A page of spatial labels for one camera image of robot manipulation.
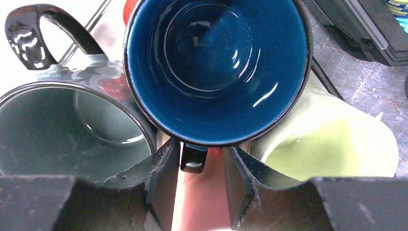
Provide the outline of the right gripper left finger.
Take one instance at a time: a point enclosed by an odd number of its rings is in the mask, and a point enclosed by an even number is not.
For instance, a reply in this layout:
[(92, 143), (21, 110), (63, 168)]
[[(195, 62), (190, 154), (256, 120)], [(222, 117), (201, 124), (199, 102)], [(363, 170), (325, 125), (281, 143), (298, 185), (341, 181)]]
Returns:
[(3, 231), (169, 231), (180, 143), (158, 151), (106, 183), (72, 176), (0, 179)]

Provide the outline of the dark blue mug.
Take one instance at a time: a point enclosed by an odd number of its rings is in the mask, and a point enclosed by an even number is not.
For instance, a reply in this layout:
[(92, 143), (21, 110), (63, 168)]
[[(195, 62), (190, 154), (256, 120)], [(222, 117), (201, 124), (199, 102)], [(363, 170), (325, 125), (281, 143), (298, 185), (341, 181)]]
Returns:
[(311, 58), (297, 0), (140, 0), (123, 54), (138, 107), (183, 142), (189, 173), (203, 171), (209, 147), (275, 127), (300, 97)]

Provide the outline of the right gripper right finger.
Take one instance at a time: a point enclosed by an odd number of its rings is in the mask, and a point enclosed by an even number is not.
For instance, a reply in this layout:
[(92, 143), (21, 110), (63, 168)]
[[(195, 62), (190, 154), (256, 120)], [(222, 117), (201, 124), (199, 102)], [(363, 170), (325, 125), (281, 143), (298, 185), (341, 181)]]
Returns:
[(312, 178), (301, 182), (238, 146), (223, 149), (236, 231), (405, 231), (406, 178)]

